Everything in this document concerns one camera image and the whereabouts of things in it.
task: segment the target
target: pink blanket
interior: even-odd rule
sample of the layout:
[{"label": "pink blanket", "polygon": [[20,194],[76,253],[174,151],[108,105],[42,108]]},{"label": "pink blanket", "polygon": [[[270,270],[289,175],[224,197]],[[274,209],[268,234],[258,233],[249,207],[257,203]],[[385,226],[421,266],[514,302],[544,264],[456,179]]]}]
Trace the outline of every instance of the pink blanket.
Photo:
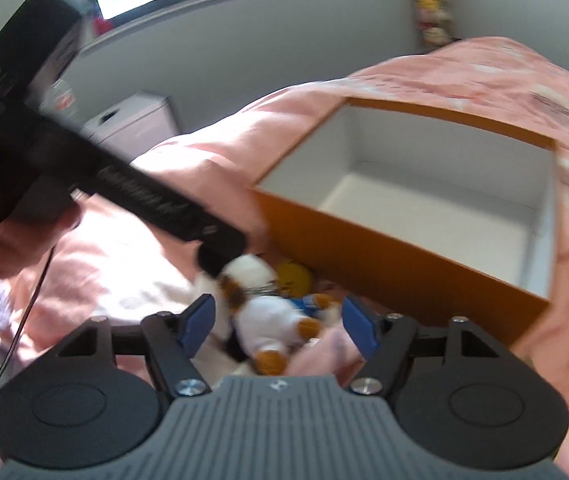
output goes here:
[{"label": "pink blanket", "polygon": [[[284,89],[194,134],[168,140],[135,163],[247,232],[251,250],[260,252],[267,247],[267,228],[248,187],[343,96],[455,108],[561,141],[563,230],[553,306],[516,350],[530,355],[569,401],[569,73],[521,44],[503,38],[465,41],[342,80]],[[26,362],[91,314],[131,322],[156,310],[179,312],[191,300],[197,272],[192,244],[149,229],[98,196],[84,202],[85,219],[58,245],[26,324],[20,347]],[[13,283],[13,328],[38,275],[39,268],[27,269]],[[315,358],[302,352],[289,373],[301,372],[308,362],[313,367],[306,371],[312,373],[357,366],[357,351],[344,332],[334,329],[326,341],[333,337],[342,340],[339,362],[330,344],[318,344],[307,351]],[[133,360],[126,365],[142,371]],[[557,460],[569,473],[569,436]]]}]

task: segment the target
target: blue gripper pad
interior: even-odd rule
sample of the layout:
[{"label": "blue gripper pad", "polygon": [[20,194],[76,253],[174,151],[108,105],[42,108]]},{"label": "blue gripper pad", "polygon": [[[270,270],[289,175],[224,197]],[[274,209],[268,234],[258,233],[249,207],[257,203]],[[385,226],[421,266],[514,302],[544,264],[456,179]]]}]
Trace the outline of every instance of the blue gripper pad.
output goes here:
[{"label": "blue gripper pad", "polygon": [[362,357],[369,359],[379,345],[375,322],[366,316],[350,298],[346,298],[342,303],[342,323]]},{"label": "blue gripper pad", "polygon": [[185,319],[180,345],[189,359],[197,354],[215,323],[215,300],[210,294],[203,294],[181,315]]}]

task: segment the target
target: black handheld device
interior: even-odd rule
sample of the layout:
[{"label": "black handheld device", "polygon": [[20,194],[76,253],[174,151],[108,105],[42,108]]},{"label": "black handheld device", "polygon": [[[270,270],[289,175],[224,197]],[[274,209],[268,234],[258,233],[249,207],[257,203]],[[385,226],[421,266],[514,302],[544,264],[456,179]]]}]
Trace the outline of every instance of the black handheld device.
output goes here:
[{"label": "black handheld device", "polygon": [[0,223],[51,221],[72,191],[98,193],[181,240],[200,240],[199,264],[216,276],[244,252],[242,232],[39,112],[80,49],[82,22],[66,0],[26,0],[0,32]]}]

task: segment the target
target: white cabinet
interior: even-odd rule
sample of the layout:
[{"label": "white cabinet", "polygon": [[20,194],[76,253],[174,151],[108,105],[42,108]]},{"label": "white cabinet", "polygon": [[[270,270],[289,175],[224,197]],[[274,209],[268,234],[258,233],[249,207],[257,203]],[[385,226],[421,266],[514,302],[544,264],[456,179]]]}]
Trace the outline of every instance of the white cabinet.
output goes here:
[{"label": "white cabinet", "polygon": [[84,126],[91,142],[127,162],[179,134],[167,99],[147,93],[125,99]]}]

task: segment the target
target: metal screw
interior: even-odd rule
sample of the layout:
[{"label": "metal screw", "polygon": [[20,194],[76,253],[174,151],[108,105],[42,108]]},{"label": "metal screw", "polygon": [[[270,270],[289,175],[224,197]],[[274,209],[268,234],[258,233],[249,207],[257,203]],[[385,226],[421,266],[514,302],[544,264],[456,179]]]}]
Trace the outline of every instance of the metal screw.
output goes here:
[{"label": "metal screw", "polygon": [[182,379],[176,384],[176,392],[184,397],[202,395],[206,390],[206,384],[199,379]]},{"label": "metal screw", "polygon": [[359,395],[375,395],[382,391],[382,383],[372,377],[360,377],[351,382],[351,390]]}]

